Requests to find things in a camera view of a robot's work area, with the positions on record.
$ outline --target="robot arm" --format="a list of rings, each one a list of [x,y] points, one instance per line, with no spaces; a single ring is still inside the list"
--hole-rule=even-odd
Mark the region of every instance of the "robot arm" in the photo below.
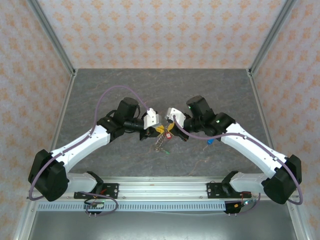
[[[263,172],[245,174],[232,171],[222,181],[224,184],[223,190],[227,194],[232,191],[265,193],[270,199],[279,204],[284,204],[288,200],[295,191],[296,185],[277,160],[284,163],[292,171],[300,184],[302,172],[301,161],[298,157],[294,155],[287,157],[269,148],[246,132],[239,123],[227,114],[223,112],[215,114],[207,101],[201,96],[191,98],[186,104],[191,110],[192,117],[175,108],[169,108],[166,114],[167,120],[172,123],[175,116],[177,124],[188,133],[203,131],[210,137],[226,134],[218,138],[218,140],[239,151]],[[179,130],[177,126],[171,128],[173,135],[178,135],[184,141],[188,140],[189,136]],[[270,156],[266,151],[271,152],[274,157]]]
[[[138,102],[130,97],[125,97],[119,104],[117,110],[108,113],[97,121],[94,132],[91,129],[67,145],[47,152],[39,151],[28,177],[30,183],[40,169],[53,156],[57,157],[40,175],[35,184],[36,189],[48,200],[54,201],[64,193],[70,192],[93,192],[99,194],[102,190],[103,180],[93,172],[69,173],[69,171],[82,159],[96,149],[105,146],[126,132],[139,132],[140,140],[157,137],[160,132],[160,118],[152,108],[142,116],[134,117],[136,110],[140,111]]]

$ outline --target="blue object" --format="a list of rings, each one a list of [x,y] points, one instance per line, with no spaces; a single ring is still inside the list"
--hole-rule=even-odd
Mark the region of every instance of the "blue object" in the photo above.
[[[214,142],[214,139],[210,139],[207,141],[208,145],[211,145]]]

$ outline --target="orange patterned wall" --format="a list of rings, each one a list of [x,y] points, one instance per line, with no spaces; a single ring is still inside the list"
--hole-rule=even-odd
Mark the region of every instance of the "orange patterned wall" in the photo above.
[[[0,1],[0,239],[11,240],[35,153],[50,147],[70,75],[26,0]]]
[[[277,150],[302,162],[309,225],[320,237],[320,4],[299,0],[254,76]]]
[[[285,0],[39,0],[75,68],[249,68]]]

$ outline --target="patterned wallpaper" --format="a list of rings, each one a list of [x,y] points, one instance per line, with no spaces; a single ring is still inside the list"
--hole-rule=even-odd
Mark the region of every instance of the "patterned wallpaper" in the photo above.
[[[13,239],[35,153],[50,147],[70,75],[26,0],[0,1],[0,233]]]
[[[320,237],[320,4],[299,0],[254,76],[277,150],[302,162],[308,221]]]
[[[75,68],[249,68],[285,0],[39,0]]]

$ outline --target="gray marble surface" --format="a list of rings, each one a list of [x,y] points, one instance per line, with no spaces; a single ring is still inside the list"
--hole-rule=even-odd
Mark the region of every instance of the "gray marble surface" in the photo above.
[[[189,112],[186,101],[201,95],[215,113],[229,114],[250,134],[267,143],[244,69],[79,69],[56,147],[62,147],[92,127],[97,101],[113,85],[131,87],[148,107],[162,116],[169,107]],[[124,97],[134,96],[126,89],[114,89],[106,95],[98,117],[117,109]],[[170,152],[165,154],[153,150],[156,140],[139,141],[138,133],[125,134],[87,156],[71,172],[93,171],[100,177],[223,177],[232,170],[260,172],[252,162],[219,141],[208,146],[206,141],[189,139],[183,142],[174,137],[164,145]]]

